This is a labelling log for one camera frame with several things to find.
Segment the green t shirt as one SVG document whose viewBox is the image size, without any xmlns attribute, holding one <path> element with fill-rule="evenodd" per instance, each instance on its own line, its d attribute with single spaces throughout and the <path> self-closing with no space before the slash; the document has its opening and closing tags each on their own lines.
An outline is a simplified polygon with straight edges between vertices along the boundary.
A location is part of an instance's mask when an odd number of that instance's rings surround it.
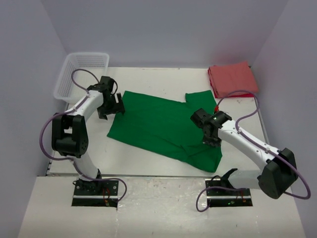
<svg viewBox="0 0 317 238">
<path fill-rule="evenodd" d="M 217 170 L 221 149 L 205 145 L 202 130 L 190 119 L 200 108 L 213 112 L 216 102 L 210 90 L 186 93 L 184 102 L 125 91 L 123 102 L 125 113 L 116 114 L 109 138 L 205 172 Z"/>
</svg>

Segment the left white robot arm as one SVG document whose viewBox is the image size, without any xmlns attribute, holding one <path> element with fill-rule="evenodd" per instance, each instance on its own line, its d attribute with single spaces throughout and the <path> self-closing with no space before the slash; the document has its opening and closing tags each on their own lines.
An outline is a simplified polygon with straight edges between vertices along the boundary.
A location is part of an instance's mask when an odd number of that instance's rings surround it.
<svg viewBox="0 0 317 238">
<path fill-rule="evenodd" d="M 61 156 L 57 160 L 70 161 L 79 179 L 86 181 L 85 188 L 92 195 L 102 191 L 103 179 L 87 152 L 89 137 L 86 122 L 94 112 L 105 120 L 109 115 L 125 113 L 122 95 L 113 92 L 117 87 L 113 78 L 101 77 L 99 83 L 86 89 L 86 96 L 52 120 L 52 149 Z"/>
</svg>

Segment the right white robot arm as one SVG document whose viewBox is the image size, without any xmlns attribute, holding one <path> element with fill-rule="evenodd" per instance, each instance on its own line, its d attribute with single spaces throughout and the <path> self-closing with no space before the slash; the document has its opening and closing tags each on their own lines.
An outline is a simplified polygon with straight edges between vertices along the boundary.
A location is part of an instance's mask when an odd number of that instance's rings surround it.
<svg viewBox="0 0 317 238">
<path fill-rule="evenodd" d="M 280 150 L 255 138 L 246 130 L 236 127 L 236 122 L 225 112 L 208 114 L 198 109 L 191 121 L 203 131 L 203 143 L 217 148 L 223 141 L 241 151 L 257 166 L 255 171 L 231 169 L 219 182 L 221 190 L 232 195 L 238 189 L 260 189 L 273 199 L 278 199 L 298 178 L 294 169 L 294 153 L 288 148 Z"/>
</svg>

